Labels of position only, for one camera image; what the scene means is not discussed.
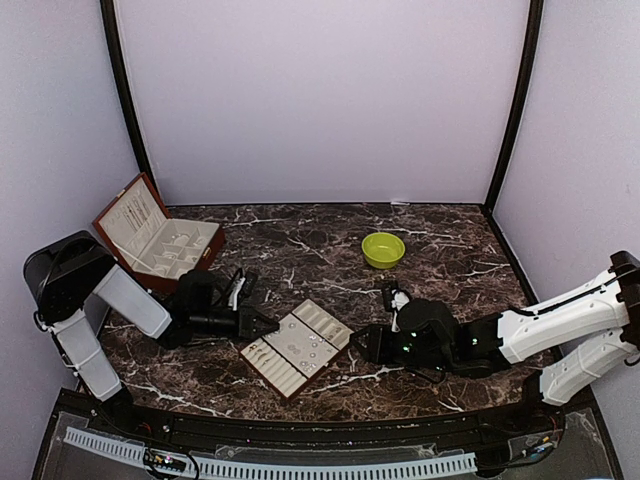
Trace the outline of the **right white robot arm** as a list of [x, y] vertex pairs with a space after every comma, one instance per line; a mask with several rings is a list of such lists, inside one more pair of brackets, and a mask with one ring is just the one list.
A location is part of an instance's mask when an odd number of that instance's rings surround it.
[[389, 282], [382, 294], [391, 323], [371, 324], [351, 334], [349, 342], [373, 364], [478, 379], [578, 340], [568, 355], [529, 378], [534, 395], [511, 410], [511, 426], [530, 434], [547, 420], [549, 405], [566, 404], [639, 352], [639, 260], [627, 251], [610, 260], [607, 270], [565, 294], [466, 323], [445, 303], [413, 298]]

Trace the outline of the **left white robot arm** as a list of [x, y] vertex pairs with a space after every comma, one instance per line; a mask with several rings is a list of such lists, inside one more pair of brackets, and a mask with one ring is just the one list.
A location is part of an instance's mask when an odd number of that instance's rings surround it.
[[166, 301], [154, 297], [96, 238], [78, 231], [25, 261], [24, 280], [36, 303], [34, 322], [49, 334], [67, 368], [101, 404], [101, 417], [120, 436], [141, 427], [140, 412], [107, 358], [85, 312], [96, 297], [161, 347], [171, 350], [196, 334], [254, 341], [278, 330], [277, 321], [245, 304], [257, 277], [238, 269], [225, 287], [213, 274], [183, 274]]

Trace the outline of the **beige jewelry tray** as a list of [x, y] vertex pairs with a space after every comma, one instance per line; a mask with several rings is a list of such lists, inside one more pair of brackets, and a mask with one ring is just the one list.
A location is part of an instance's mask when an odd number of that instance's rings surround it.
[[283, 399], [297, 396], [348, 348], [353, 331], [310, 299], [279, 328], [247, 345], [241, 358]]

